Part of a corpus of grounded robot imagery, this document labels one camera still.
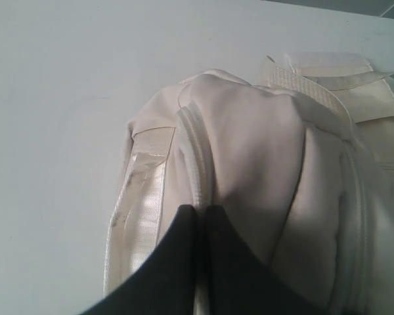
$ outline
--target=white surface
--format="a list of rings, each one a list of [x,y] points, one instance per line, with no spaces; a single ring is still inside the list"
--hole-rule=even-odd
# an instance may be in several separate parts
[[[266,54],[349,51],[394,70],[394,20],[259,1],[0,1],[0,314],[102,292],[124,127],[159,88]]]
[[[394,0],[270,0],[293,5],[394,18]]]

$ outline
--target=white table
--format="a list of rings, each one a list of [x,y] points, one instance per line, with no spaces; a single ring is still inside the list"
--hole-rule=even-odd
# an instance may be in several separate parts
[[[0,1],[0,314],[102,295],[126,121],[208,68],[348,51],[394,70],[394,20],[252,0]]]

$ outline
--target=white bag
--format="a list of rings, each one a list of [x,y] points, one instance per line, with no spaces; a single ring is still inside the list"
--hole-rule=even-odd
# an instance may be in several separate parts
[[[160,91],[129,122],[105,293],[146,260],[178,206],[219,204],[258,259],[311,303],[394,314],[394,178],[369,147],[376,127],[361,126],[363,136],[356,106],[319,85],[350,91],[389,75],[324,82],[266,59],[263,86],[210,70]],[[378,109],[372,119],[394,116]],[[383,153],[380,163],[394,158]]]

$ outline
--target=tabletop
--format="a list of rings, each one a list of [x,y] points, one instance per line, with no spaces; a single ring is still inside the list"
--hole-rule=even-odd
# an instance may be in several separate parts
[[[127,120],[208,68],[359,53],[394,70],[394,20],[254,0],[0,1],[0,314],[102,297]]]

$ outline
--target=white strap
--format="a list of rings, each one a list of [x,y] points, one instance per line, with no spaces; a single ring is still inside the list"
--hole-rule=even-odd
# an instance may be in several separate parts
[[[355,87],[367,85],[369,83],[392,77],[394,72],[364,72],[355,75],[347,75],[343,77],[308,77],[307,79],[318,83],[329,91],[349,90]]]
[[[346,107],[329,90],[310,79],[277,66],[270,57],[266,57],[261,65],[261,80],[261,84],[267,87],[289,89],[310,96],[352,126]]]
[[[166,161],[174,130],[171,127],[151,129],[134,138],[123,187],[108,232],[105,295],[140,268],[156,247]]]

